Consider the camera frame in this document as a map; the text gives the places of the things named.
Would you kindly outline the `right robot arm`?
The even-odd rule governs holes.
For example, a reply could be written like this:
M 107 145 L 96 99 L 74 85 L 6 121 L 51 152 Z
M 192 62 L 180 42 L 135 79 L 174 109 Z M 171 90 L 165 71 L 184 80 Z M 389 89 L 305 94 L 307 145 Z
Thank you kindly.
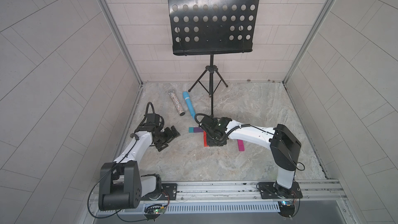
M 269 149 L 278 166 L 278 174 L 273 189 L 268 192 L 279 198 L 292 195 L 295 172 L 299 169 L 299 156 L 302 144 L 283 124 L 275 128 L 257 127 L 243 124 L 231 118 L 216 118 L 198 113 L 195 122 L 207 135 L 208 146 L 223 146 L 227 140 L 247 141 Z

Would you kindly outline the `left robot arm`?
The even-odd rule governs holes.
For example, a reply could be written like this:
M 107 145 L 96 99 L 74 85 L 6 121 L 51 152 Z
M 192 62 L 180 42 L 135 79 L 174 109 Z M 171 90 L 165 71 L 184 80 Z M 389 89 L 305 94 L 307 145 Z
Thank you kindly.
M 101 167 L 99 210 L 137 208 L 142 197 L 156 200 L 162 196 L 160 175 L 140 176 L 138 165 L 150 146 L 162 151 L 179 136 L 174 126 L 164 127 L 164 118 L 157 114 L 153 104 L 148 102 L 143 120 L 130 134 L 130 144 L 113 162 L 105 163 Z

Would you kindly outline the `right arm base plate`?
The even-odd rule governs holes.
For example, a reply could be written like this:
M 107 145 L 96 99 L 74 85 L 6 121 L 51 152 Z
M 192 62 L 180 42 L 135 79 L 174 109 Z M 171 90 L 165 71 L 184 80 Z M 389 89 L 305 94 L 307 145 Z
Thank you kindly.
M 256 184 L 262 199 L 301 199 L 303 194 L 296 181 L 292 187 L 287 189 L 277 184 L 277 182 L 259 182 Z

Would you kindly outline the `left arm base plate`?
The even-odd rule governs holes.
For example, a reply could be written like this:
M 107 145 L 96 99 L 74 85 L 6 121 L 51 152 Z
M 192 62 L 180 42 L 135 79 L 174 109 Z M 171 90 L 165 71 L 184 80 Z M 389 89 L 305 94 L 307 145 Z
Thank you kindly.
M 141 198 L 143 201 L 167 201 L 176 200 L 177 195 L 177 183 L 162 183 L 161 193 L 159 195 L 147 194 Z

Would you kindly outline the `dark purple block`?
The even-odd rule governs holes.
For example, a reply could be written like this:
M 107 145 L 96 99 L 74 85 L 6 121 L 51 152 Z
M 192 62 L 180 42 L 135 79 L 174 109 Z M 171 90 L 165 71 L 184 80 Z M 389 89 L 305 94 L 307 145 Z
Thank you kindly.
M 193 132 L 194 133 L 201 133 L 201 132 L 203 132 L 203 130 L 200 127 L 194 127 L 193 128 Z

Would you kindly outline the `magenta rectangular block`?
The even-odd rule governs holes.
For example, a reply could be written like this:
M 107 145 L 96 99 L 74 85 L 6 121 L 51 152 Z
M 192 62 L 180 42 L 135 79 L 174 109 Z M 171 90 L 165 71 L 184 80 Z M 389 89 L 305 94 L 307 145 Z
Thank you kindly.
M 238 144 L 239 151 L 245 151 L 244 142 L 242 140 L 237 140 L 237 144 Z

